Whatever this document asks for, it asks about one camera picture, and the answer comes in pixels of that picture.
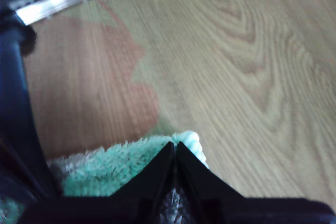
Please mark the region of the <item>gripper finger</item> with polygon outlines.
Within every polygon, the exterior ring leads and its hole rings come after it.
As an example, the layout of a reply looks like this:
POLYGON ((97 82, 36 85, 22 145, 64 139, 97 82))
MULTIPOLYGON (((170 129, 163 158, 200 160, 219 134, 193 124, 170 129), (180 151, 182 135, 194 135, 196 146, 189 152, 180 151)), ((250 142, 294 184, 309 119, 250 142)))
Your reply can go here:
POLYGON ((110 196, 112 223, 154 223, 172 187, 174 145, 167 143, 146 167, 110 196))
POLYGON ((37 136, 24 70, 23 55, 35 39, 15 11, 1 9, 1 195, 20 202, 59 195, 37 136))
POLYGON ((176 149, 181 187, 196 223, 229 223, 245 197, 212 173, 183 143, 176 149))

